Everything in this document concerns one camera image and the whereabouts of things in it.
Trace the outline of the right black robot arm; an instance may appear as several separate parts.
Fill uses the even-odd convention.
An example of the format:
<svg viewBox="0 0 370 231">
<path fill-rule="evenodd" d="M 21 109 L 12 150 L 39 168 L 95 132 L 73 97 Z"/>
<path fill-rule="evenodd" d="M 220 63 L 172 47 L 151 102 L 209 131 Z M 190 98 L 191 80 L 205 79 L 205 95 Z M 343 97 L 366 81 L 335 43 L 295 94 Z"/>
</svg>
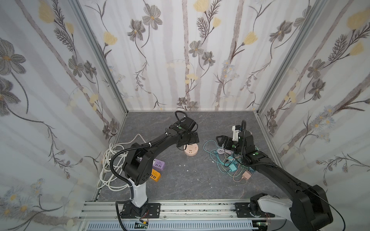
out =
<svg viewBox="0 0 370 231">
<path fill-rule="evenodd" d="M 259 215 L 271 213 L 292 222 L 300 231 L 319 231 L 333 223 L 335 209 L 327 198 L 324 189 L 309 185 L 274 163 L 267 154 L 258 150 L 254 138 L 246 129 L 246 121 L 233 126 L 233 136 L 217 136 L 220 147 L 241 156 L 240 163 L 252 168 L 270 179 L 283 190 L 288 199 L 278 199 L 260 193 L 250 198 L 250 213 Z"/>
</svg>

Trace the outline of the teal charger plug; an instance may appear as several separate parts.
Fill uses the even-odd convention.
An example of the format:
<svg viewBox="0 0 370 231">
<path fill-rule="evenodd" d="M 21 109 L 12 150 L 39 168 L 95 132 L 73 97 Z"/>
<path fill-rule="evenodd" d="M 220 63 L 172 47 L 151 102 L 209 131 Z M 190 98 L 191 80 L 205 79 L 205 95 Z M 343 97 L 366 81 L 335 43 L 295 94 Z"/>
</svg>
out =
<svg viewBox="0 0 370 231">
<path fill-rule="evenodd" d="M 238 167 L 237 167 L 236 164 L 230 164 L 228 168 L 229 168 L 230 173 L 231 172 L 236 172 L 238 170 Z"/>
</svg>

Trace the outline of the pink charger plug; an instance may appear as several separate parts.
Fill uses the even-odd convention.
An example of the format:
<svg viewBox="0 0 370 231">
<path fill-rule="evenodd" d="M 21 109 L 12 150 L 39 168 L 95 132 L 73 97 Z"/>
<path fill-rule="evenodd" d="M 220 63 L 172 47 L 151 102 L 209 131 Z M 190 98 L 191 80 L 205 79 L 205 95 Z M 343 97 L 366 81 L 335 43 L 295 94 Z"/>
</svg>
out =
<svg viewBox="0 0 370 231">
<path fill-rule="evenodd" d="M 247 170 L 242 174 L 242 178 L 246 181 L 249 180 L 251 177 L 252 177 L 252 174 Z"/>
</svg>

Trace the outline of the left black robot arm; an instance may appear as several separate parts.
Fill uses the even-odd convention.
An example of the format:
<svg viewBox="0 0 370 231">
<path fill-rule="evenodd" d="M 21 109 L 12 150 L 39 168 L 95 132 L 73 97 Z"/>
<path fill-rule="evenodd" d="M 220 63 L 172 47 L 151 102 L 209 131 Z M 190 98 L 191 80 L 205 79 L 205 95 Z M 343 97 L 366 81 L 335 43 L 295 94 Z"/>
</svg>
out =
<svg viewBox="0 0 370 231">
<path fill-rule="evenodd" d="M 159 137 L 144 144 L 134 143 L 130 148 L 114 154 L 109 168 L 113 176 L 125 182 L 130 189 L 130 199 L 115 203 L 119 220 L 149 217 L 149 200 L 146 182 L 152 173 L 154 160 L 167 148 L 175 145 L 182 150 L 199 143 L 198 124 L 183 111 L 175 111 L 177 121 Z"/>
</svg>

